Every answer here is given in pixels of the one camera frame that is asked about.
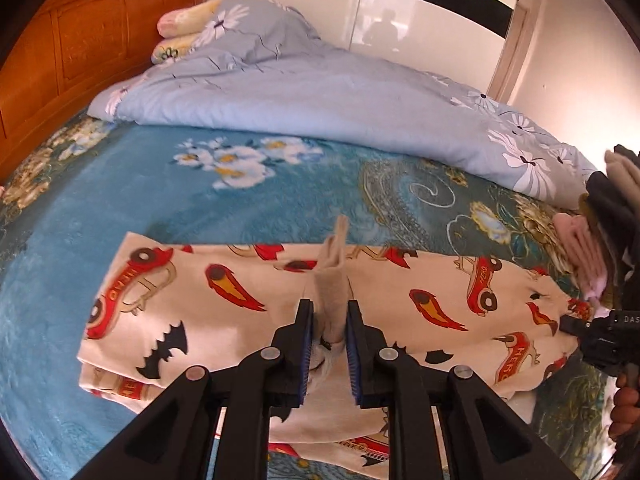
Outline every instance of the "wooden headboard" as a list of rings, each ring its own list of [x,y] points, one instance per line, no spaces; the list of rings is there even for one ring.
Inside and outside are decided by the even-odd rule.
[[[150,66],[169,10],[202,0],[46,0],[0,70],[0,184],[95,95]]]

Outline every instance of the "white flower pattern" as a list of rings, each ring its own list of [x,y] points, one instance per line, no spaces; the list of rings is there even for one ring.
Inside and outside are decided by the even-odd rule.
[[[287,10],[287,11],[288,11],[288,10],[291,10],[291,7],[286,6],[286,5],[283,5],[283,4],[281,4],[280,2],[278,2],[278,1],[276,1],[276,0],[268,0],[268,2],[269,2],[270,4],[275,5],[275,6],[276,6],[276,7],[278,7],[279,9]]]
[[[213,168],[214,164],[213,155],[203,148],[189,148],[186,153],[175,155],[174,160],[181,166],[202,168],[203,170]]]
[[[129,93],[129,91],[133,90],[137,86],[142,85],[145,81],[147,81],[153,74],[164,70],[165,68],[171,66],[172,64],[179,61],[179,58],[170,57],[167,60],[164,60],[161,64],[155,65],[147,70],[145,73],[135,78],[128,85],[118,88],[111,92],[109,100],[107,101],[107,105],[104,108],[104,111],[107,112],[111,117],[116,117],[116,112],[118,111],[118,106],[124,99],[125,95]]]
[[[431,78],[436,82],[436,83],[440,83],[441,85],[444,86],[449,86],[449,83],[447,83],[445,81],[446,77],[441,77],[439,75],[435,75],[435,74],[431,74]]]
[[[93,123],[81,124],[70,137],[73,143],[58,156],[58,160],[67,160],[71,156],[82,155],[107,137],[112,128],[95,128]]]
[[[261,152],[274,160],[284,160],[289,164],[301,164],[322,156],[322,148],[309,146],[299,137],[267,137],[260,141]]]
[[[214,40],[219,40],[228,30],[236,28],[240,20],[249,13],[249,7],[234,5],[229,10],[223,10],[205,26],[200,35],[193,40],[189,52],[194,52]]]
[[[521,150],[515,139],[496,132],[488,131],[489,140],[500,144],[506,150],[502,156],[510,168],[526,166],[524,174],[513,185],[513,190],[524,192],[541,200],[553,198],[556,195],[556,185],[549,178],[549,168],[544,158],[533,158],[533,154]]]
[[[457,97],[452,97],[449,102],[451,102],[451,104],[454,105],[454,106],[460,106],[460,107],[463,107],[463,108],[469,108],[469,110],[471,110],[471,106],[465,105]]]
[[[483,108],[492,114],[495,113],[498,103],[491,99],[487,94],[483,94],[478,90],[469,90],[468,95],[474,100],[479,108]]]
[[[562,164],[571,174],[577,172],[574,160],[571,158],[571,152],[565,145],[547,146],[546,144],[540,144],[540,148],[547,150],[549,155]]]
[[[178,144],[185,152],[175,155],[174,161],[216,174],[218,179],[212,183],[216,190],[253,187],[275,176],[273,168],[277,164],[315,162],[324,155],[322,148],[298,137],[266,137],[256,148],[252,140],[246,145],[230,146],[225,137],[197,144],[196,147],[193,139]]]
[[[536,129],[532,126],[529,118],[526,118],[524,115],[511,114],[510,118],[508,118],[507,120],[513,126],[515,126],[517,130],[522,130],[523,132],[527,132],[530,134],[536,131]]]
[[[214,171],[220,176],[220,180],[212,184],[214,189],[253,187],[276,174],[260,162],[242,159],[231,164],[219,164]]]

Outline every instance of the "folded clothing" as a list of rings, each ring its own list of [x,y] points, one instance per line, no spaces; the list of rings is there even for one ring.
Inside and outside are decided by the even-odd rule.
[[[591,234],[596,238],[601,249],[604,263],[607,267],[607,286],[600,297],[600,304],[606,306],[608,310],[620,307],[620,297],[616,287],[618,276],[618,265],[616,260],[616,249],[609,238],[607,232],[600,225],[598,216],[588,203],[588,193],[580,197],[579,211],[589,224]]]
[[[633,164],[640,168],[640,156],[625,148],[622,144],[618,144],[615,148],[613,148],[613,151],[615,153],[619,153],[620,155],[626,156],[626,158],[628,158]]]
[[[347,299],[389,344],[441,370],[469,365],[504,399],[537,387],[577,347],[558,332],[559,317],[587,319],[589,307],[544,273],[484,256],[346,246],[340,222],[322,246],[178,248],[127,234],[81,343],[80,385],[138,412],[188,367],[235,366],[268,346],[310,298],[318,365],[304,405],[284,422],[272,417],[270,440],[386,478],[387,460],[363,459],[363,446],[388,457],[388,433],[385,412],[361,410],[351,396]]]
[[[607,151],[607,176],[620,190],[640,219],[640,168],[626,156]]]
[[[620,307],[640,310],[640,168],[616,148],[605,154],[608,178],[598,171],[588,179],[587,203],[611,242]]]
[[[158,20],[158,33],[165,39],[202,32],[214,17],[220,0],[211,0],[193,7],[172,10]]]
[[[156,65],[165,62],[169,58],[177,59],[186,55],[198,36],[199,34],[187,34],[186,36],[162,40],[156,45],[151,54],[151,63]]]

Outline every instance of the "black cloth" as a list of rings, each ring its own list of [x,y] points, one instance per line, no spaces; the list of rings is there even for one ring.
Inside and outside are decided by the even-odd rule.
[[[613,244],[616,254],[618,276],[616,286],[621,291],[623,310],[640,310],[640,219],[618,188],[604,173],[596,171],[587,181],[587,204],[596,214],[600,227]],[[628,253],[635,267],[633,274],[625,280],[631,268],[622,261]]]
[[[629,256],[631,256],[631,261],[636,264],[636,269],[622,285],[620,303],[623,310],[640,310],[640,226],[636,231],[636,239],[629,248]]]
[[[639,221],[622,193],[601,171],[591,174],[587,191],[587,204],[609,235],[616,248],[616,259],[619,260],[625,249],[633,243]]]
[[[628,150],[622,144],[619,144],[615,148],[613,148],[613,151],[620,155],[626,156],[626,158],[628,158],[632,163],[640,168],[640,156],[637,156],[634,152]]]

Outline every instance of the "car print fabric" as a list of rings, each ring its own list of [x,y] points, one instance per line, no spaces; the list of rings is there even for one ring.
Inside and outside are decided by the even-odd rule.
[[[389,345],[423,366],[469,365],[504,399],[532,390],[576,348],[562,314],[588,317],[543,269],[490,254],[447,256],[345,245],[163,246],[127,234],[95,299],[78,358],[80,385],[139,412],[191,365],[237,365],[314,301],[318,329],[304,405],[271,419],[271,447],[386,478],[383,410],[351,397],[346,301]]]

